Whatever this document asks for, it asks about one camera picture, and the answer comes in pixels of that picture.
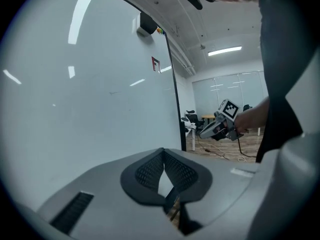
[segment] ceiling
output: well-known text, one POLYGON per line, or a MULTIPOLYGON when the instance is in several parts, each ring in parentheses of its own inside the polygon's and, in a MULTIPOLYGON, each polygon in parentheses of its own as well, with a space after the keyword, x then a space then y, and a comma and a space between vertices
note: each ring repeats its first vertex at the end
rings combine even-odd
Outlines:
POLYGON ((172 56, 187 74, 261 59, 261 14, 254 2, 209 3, 197 10, 187 0, 129 0, 166 31, 172 56), (208 52, 242 46, 240 51, 208 52))

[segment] fluorescent light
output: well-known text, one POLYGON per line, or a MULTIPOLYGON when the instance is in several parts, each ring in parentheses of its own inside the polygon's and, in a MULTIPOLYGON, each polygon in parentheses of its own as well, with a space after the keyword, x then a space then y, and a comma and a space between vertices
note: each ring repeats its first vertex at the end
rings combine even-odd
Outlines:
POLYGON ((75 67, 74 66, 68 66, 68 70, 69 70, 69 77, 71 79, 76 75, 75 67))
POLYGON ((136 82, 134 82, 133 84, 130 84, 130 86, 135 86, 135 85, 143 82, 144 80, 146 80, 146 79, 141 79, 141 80, 139 80, 139 81, 136 81, 136 82))
POLYGON ((242 46, 238 46, 238 47, 233 47, 233 48, 228 48, 228 49, 223 49, 223 50, 211 51, 211 52, 208 52, 208 55, 212 56, 212 55, 223 54, 223 53, 227 53, 227 52, 239 51, 239 50, 241 50, 241 48, 242 48, 242 46))
POLYGON ((162 73, 162 72, 165 72, 165 71, 170 70, 170 69, 171 69, 171 66, 168 66, 168 67, 166 67, 164 69, 161 69, 160 72, 162 73))
POLYGON ((18 85, 21 85, 21 82, 16 78, 16 77, 14 77, 12 74, 10 74, 9 72, 8 72, 8 70, 4 70, 3 71, 3 73, 8 77, 8 78, 10 78, 11 80, 13 80, 13 81, 15 81, 18 85))
POLYGON ((91 0, 78 0, 76 2, 68 37, 68 43, 70 45, 77 43, 80 26, 90 2, 91 0))

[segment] glass wall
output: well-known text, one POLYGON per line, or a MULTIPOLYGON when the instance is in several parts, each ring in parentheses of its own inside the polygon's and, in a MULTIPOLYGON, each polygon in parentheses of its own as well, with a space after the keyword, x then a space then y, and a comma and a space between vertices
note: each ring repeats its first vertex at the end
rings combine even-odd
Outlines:
POLYGON ((192 85, 199 119, 203 115, 213 115, 225 99, 243 111, 245 105, 255 107, 268 96, 263 71, 219 76, 192 85))

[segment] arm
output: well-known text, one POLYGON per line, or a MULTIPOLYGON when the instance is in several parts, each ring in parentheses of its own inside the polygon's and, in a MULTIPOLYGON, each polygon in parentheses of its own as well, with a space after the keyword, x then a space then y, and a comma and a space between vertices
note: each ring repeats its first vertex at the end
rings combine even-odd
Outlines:
POLYGON ((244 133, 246 129, 265 126, 268 118, 269 103, 269 97, 267 97, 256 107, 238 114, 234 121, 238 132, 244 133))

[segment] black mesh pad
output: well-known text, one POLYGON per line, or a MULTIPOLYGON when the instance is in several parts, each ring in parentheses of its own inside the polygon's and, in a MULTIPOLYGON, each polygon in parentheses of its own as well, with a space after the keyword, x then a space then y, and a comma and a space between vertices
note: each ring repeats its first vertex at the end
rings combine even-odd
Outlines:
POLYGON ((210 171, 204 166, 169 149, 159 148, 124 169, 120 183, 128 196, 137 203, 165 207, 165 198, 158 194, 164 170, 179 192, 181 204, 201 200, 213 180, 210 171))

